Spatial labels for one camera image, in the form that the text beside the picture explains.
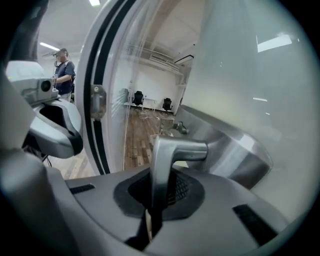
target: office chair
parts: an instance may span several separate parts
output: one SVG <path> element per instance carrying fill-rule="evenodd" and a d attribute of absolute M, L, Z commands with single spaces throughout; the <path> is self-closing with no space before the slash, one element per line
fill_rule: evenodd
<path fill-rule="evenodd" d="M 137 109 L 139 105 L 142 105 L 144 103 L 143 97 L 144 95 L 142 94 L 142 92 L 137 90 L 134 94 L 134 98 L 132 98 L 132 103 L 136 105 L 135 109 Z"/>
<path fill-rule="evenodd" d="M 168 110 L 172 110 L 172 106 L 171 106 L 171 99 L 169 98 L 165 98 L 163 100 L 163 105 L 162 108 L 165 110 L 166 114 L 169 116 Z"/>

